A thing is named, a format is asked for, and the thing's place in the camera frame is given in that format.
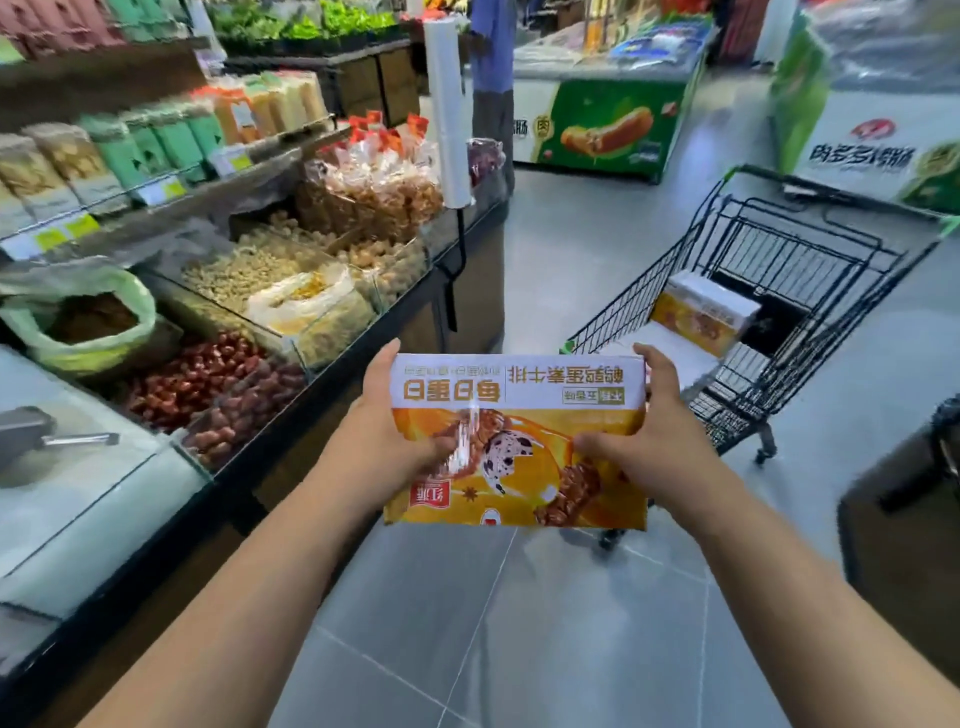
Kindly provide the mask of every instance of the cart handle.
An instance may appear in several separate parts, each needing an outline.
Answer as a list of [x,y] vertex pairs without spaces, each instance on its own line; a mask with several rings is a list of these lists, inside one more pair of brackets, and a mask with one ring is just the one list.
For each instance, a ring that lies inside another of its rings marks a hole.
[[776,182],[777,184],[790,184],[801,189],[809,190],[815,195],[829,198],[831,202],[840,205],[862,207],[864,209],[874,210],[876,212],[907,212],[941,221],[948,219],[946,215],[938,214],[932,210],[922,209],[921,207],[901,205],[900,203],[876,200],[872,197],[866,197],[865,195],[858,195],[855,192],[846,192],[841,189],[836,189],[835,187],[829,187],[825,184],[820,184],[819,182],[804,180],[800,177],[795,177],[794,175],[782,175],[779,172],[774,172],[772,169],[765,169],[755,164],[739,164],[733,167],[729,172],[727,172],[726,175],[724,175],[724,184],[729,182],[736,174],[740,172],[753,175],[754,177],[760,177],[770,182]]

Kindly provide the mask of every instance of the store aisle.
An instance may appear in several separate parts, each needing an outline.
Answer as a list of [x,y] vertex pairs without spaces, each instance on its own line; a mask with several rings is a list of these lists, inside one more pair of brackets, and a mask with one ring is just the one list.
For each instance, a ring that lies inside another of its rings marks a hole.
[[[708,81],[692,114],[661,186],[518,172],[505,352],[555,351],[683,234],[728,167],[769,163],[762,78]],[[912,221],[884,232],[902,248],[928,239]],[[829,558],[840,496],[957,389],[958,271],[947,243],[866,320],[774,419],[777,458],[754,466],[756,439],[727,456]],[[378,526],[271,725],[318,722],[786,725],[699,548],[660,509],[609,555],[584,531]]]

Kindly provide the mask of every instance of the sausage advertisement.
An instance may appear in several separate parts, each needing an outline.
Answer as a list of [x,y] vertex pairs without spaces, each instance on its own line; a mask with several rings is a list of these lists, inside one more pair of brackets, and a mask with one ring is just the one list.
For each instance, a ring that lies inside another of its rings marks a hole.
[[696,78],[687,84],[518,78],[514,158],[658,182]]

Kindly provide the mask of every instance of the green bag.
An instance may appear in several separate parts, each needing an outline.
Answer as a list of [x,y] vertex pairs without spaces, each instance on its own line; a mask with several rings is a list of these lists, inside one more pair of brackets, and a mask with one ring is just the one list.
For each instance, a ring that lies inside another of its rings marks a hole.
[[[112,293],[139,323],[115,336],[73,345],[44,333],[53,324],[61,301],[98,293]],[[99,267],[58,280],[56,292],[8,298],[0,306],[0,319],[27,345],[30,357],[37,363],[75,376],[90,375],[115,367],[147,343],[156,325],[156,302],[134,274],[120,268]]]

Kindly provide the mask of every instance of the price tag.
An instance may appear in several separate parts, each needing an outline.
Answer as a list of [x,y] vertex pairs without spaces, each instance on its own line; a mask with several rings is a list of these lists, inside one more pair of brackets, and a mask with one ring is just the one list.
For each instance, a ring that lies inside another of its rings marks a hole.
[[186,187],[177,175],[167,175],[134,192],[148,207],[163,205],[186,194]]
[[82,212],[76,217],[51,223],[39,230],[21,232],[0,242],[2,247],[13,260],[29,260],[32,257],[43,255],[58,245],[70,240],[90,235],[100,229],[100,224],[93,219],[89,212]]
[[58,245],[63,245],[69,239],[60,228],[48,228],[34,233],[36,244],[45,253]]
[[244,144],[234,144],[224,149],[218,149],[210,155],[209,162],[217,170],[221,179],[253,167],[253,162],[250,155],[247,154],[247,147]]
[[94,220],[93,215],[89,213],[69,220],[64,223],[63,226],[66,228],[66,231],[70,233],[70,236],[75,238],[90,235],[92,232],[100,229],[100,223]]

